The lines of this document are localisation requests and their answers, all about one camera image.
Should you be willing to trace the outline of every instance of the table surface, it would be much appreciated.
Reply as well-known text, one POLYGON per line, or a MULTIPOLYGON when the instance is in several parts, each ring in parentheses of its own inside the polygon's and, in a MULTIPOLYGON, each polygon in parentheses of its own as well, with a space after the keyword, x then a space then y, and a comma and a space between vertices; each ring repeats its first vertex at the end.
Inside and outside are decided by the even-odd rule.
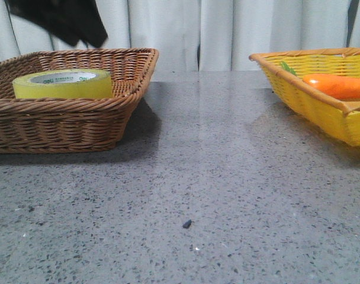
POLYGON ((4 283, 360 284, 360 149, 259 71, 156 72, 115 149, 0 154, 4 283))

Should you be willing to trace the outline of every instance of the white curtain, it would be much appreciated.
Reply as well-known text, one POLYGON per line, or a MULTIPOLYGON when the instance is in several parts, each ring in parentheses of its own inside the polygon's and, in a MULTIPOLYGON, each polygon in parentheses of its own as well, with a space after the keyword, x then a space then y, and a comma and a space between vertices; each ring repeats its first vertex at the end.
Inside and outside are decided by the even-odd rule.
MULTIPOLYGON (((251 53, 360 47, 360 0, 97 0, 97 5, 109 35, 103 47, 157 48, 156 69, 168 72, 256 70, 251 53)), ((0 61, 72 48, 9 16, 0 0, 0 61)))

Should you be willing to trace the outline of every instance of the yellow tape roll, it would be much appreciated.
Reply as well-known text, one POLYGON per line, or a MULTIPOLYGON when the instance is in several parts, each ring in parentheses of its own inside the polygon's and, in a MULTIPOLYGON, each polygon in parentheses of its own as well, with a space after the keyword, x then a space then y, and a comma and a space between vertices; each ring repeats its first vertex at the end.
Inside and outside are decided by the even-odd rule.
POLYGON ((99 69, 62 69, 13 80, 16 98, 112 98, 110 73, 99 69))

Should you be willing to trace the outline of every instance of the carrot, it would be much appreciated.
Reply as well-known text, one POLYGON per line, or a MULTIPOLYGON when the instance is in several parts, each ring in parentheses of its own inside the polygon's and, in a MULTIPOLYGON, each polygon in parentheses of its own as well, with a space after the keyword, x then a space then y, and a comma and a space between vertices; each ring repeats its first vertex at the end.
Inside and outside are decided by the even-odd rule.
POLYGON ((333 74, 309 74, 303 81, 336 99, 360 99, 360 78, 333 74))

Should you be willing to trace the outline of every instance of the yellow wicker basket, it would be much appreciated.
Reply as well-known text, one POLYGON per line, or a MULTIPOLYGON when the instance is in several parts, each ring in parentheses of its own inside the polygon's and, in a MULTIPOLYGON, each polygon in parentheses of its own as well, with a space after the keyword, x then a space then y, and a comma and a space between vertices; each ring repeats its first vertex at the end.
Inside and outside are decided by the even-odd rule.
POLYGON ((360 78, 360 48, 295 50, 255 53, 274 92, 295 112, 318 125, 324 132, 351 146, 360 146, 360 101, 341 101, 302 81, 311 73, 330 73, 360 78), (283 70, 281 62, 297 76, 283 70))
POLYGON ((148 88, 155 49, 40 51, 0 62, 0 153, 102 151, 121 140, 148 88), (16 99, 12 81, 56 69, 111 73, 113 98, 16 99))

